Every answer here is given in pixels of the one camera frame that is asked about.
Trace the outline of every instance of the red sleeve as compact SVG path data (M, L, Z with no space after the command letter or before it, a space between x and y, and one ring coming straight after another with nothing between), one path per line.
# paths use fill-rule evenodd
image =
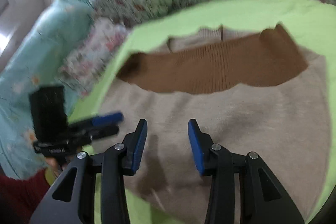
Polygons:
M27 180L0 175L0 187L6 191L8 199L11 199L16 208L27 208L32 214L50 187L44 173L45 170L40 170Z

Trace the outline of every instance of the yellow cuff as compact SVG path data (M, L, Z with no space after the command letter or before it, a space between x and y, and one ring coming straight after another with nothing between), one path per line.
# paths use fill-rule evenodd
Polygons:
M45 169L44 176L45 176L45 180L48 182L50 186L56 180L56 175L54 174L53 170L50 167Z

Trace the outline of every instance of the brown waistband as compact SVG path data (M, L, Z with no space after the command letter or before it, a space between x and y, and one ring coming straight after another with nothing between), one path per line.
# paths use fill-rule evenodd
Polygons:
M213 93L243 83L282 84L307 68L281 25L258 34L172 53L130 56L117 77L158 93Z

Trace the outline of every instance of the blue gripper pad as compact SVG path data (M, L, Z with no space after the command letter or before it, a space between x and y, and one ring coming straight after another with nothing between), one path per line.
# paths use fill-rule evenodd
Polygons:
M188 123L189 142L191 145L191 149L193 151L196 168L200 173L200 175L202 176L204 174L205 168L204 168L204 155L199 141L199 134L201 134L201 130L198 127L196 120L191 119Z
M137 172L140 167L141 157L143 153L143 149L145 147L145 142L147 138L147 121L145 119L141 119L136 127L135 134L139 133L138 141L134 149L133 153L133 161L132 161L132 171Z
M93 126L102 126L107 123L118 123L124 120L124 116L121 112L116 112L106 116L97 116L92 119Z

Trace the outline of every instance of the blue rubber tip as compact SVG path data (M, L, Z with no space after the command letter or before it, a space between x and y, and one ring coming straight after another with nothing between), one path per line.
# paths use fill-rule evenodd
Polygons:
M196 125L193 124L192 120L189 121L188 123L188 136L189 136L189 141L191 145L191 150L193 151L194 155L194 162L196 165L196 168L200 175L202 176L204 174L204 160L203 160L203 152L199 143L199 140L196 136L196 131L199 131L199 128L195 128Z
M121 112L116 112L106 116L98 116L92 119L93 126L103 126L108 123L118 123L124 120L124 115Z
M147 138L147 121L146 120L142 121L144 122L133 154L132 171L134 174L140 167L142 152L145 147L145 142Z

